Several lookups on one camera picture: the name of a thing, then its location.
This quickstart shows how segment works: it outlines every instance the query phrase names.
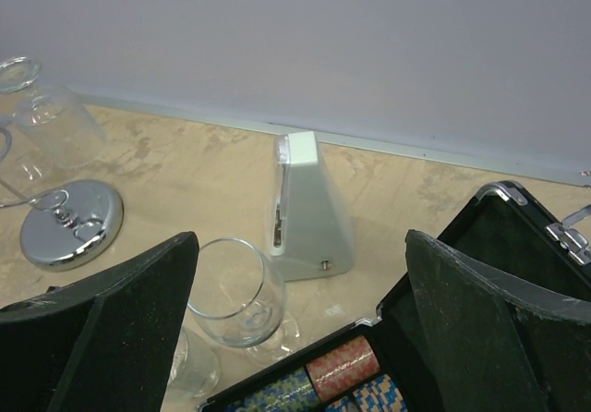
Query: open case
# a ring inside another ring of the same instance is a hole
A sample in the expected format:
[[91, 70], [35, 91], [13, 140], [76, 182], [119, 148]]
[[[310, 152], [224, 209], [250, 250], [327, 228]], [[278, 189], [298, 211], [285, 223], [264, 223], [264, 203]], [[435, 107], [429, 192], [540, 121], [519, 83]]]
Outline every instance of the open case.
[[[584, 208], [561, 223], [520, 184], [490, 183], [468, 201], [439, 240], [530, 283], [591, 301], [591, 252], [585, 238], [573, 228], [574, 223], [591, 213], [590, 209]], [[444, 410], [408, 275], [378, 305], [377, 317], [375, 321], [360, 320], [343, 327], [209, 398], [198, 410], [225, 410], [359, 335], [370, 343], [380, 373], [390, 375], [409, 411]], [[343, 395], [368, 381], [351, 386]], [[323, 410], [333, 400], [322, 403], [317, 410]]]

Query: glass stand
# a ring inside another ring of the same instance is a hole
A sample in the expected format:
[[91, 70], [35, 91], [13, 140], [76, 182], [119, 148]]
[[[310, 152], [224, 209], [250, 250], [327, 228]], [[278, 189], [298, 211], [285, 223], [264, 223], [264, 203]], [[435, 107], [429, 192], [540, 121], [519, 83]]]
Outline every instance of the glass stand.
[[67, 202], [50, 211], [32, 209], [20, 229], [23, 255], [46, 271], [66, 271], [100, 255], [123, 223], [123, 201], [102, 181], [66, 184]]
[[[12, 115], [0, 115], [0, 162], [18, 146], [13, 143], [15, 128], [59, 167], [81, 167], [97, 157], [106, 136], [75, 93], [37, 85], [41, 66], [38, 60], [24, 56], [0, 62], [0, 94], [10, 94], [9, 101], [17, 102]], [[25, 181], [46, 175], [34, 164], [22, 163], [19, 170], [27, 172]], [[0, 176], [0, 186], [18, 198], [0, 203], [0, 208], [32, 207], [20, 230], [20, 248], [42, 269], [78, 267], [103, 252], [119, 232], [123, 202], [108, 184], [84, 179], [28, 197], [27, 191], [11, 181], [15, 179], [14, 174]]]

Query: white wall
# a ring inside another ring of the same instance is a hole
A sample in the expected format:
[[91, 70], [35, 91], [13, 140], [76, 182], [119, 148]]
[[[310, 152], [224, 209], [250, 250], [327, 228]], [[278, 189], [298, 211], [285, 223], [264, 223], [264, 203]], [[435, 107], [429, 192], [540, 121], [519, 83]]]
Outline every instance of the white wall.
[[591, 169], [591, 0], [0, 0], [77, 91]]

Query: metal latch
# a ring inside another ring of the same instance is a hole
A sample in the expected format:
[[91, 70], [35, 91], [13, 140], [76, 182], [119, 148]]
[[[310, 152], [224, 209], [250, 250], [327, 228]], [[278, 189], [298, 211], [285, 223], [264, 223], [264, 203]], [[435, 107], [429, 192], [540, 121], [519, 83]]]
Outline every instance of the metal latch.
[[546, 226], [548, 234], [561, 246], [569, 251], [571, 258], [579, 265], [584, 266], [591, 262], [591, 248], [587, 239], [576, 229], [577, 224], [591, 215], [591, 204], [578, 212], [567, 216], [562, 223], [554, 223]]

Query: poker chip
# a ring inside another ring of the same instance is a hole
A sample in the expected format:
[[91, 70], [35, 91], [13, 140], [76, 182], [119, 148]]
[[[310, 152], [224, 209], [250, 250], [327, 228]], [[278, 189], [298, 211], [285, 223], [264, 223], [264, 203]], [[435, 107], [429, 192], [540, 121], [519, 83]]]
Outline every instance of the poker chip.
[[406, 403], [396, 384], [388, 374], [380, 375], [369, 384], [384, 410], [405, 412]]
[[306, 371], [298, 369], [244, 399], [247, 410], [308, 411], [320, 405], [320, 400]]
[[361, 412], [381, 412], [382, 410], [388, 410], [381, 408], [380, 400], [369, 384], [353, 391], [353, 397], [357, 401]]
[[240, 412], [242, 410], [245, 410], [242, 407], [242, 401], [236, 401], [234, 403], [232, 403], [231, 405], [227, 406], [223, 412]]
[[358, 412], [356, 404], [348, 396], [344, 396], [329, 405], [325, 412]]
[[380, 363], [368, 340], [360, 335], [306, 365], [308, 374], [322, 402], [380, 371]]

